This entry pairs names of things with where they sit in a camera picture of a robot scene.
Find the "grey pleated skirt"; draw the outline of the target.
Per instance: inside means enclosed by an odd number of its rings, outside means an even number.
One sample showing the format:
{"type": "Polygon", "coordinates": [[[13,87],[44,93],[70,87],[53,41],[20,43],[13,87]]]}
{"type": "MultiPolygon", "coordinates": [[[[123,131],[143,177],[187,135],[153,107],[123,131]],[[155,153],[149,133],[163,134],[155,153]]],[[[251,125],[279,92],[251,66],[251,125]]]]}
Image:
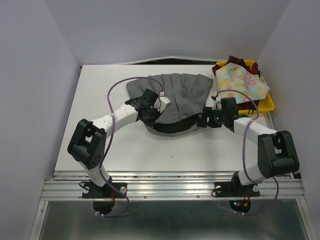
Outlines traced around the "grey pleated skirt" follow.
{"type": "Polygon", "coordinates": [[[146,89],[159,92],[163,86],[171,103],[153,126],[145,128],[154,135],[176,137],[198,129],[203,108],[214,80],[202,74],[171,73],[150,75],[151,79],[138,78],[126,84],[130,98],[140,97],[146,89]]]}

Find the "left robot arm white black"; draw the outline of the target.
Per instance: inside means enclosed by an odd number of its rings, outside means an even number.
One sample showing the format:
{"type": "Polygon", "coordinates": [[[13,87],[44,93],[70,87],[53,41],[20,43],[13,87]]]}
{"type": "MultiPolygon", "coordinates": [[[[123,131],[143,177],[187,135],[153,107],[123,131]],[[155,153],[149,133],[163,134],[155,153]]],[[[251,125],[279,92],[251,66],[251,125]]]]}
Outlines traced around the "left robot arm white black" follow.
{"type": "Polygon", "coordinates": [[[85,195],[106,197],[117,192],[103,166],[116,131],[138,121],[151,127],[170,104],[163,91],[157,94],[146,89],[142,96],[127,100],[108,115],[95,120],[84,118],[77,123],[67,152],[88,174],[89,181],[80,183],[85,195]]]}

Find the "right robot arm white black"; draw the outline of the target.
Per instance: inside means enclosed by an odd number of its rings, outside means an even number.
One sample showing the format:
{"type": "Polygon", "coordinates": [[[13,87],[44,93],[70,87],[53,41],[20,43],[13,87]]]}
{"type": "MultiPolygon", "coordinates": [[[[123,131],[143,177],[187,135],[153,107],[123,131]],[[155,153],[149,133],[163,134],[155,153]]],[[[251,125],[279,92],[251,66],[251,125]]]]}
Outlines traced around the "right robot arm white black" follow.
{"type": "Polygon", "coordinates": [[[258,197],[259,184],[266,179],[297,172],[300,168],[295,144],[287,130],[276,131],[265,127],[245,114],[239,114],[233,97],[218,101],[220,108],[205,106],[198,126],[226,127],[257,146],[257,162],[232,175],[230,181],[216,181],[211,194],[216,198],[258,197]]]}

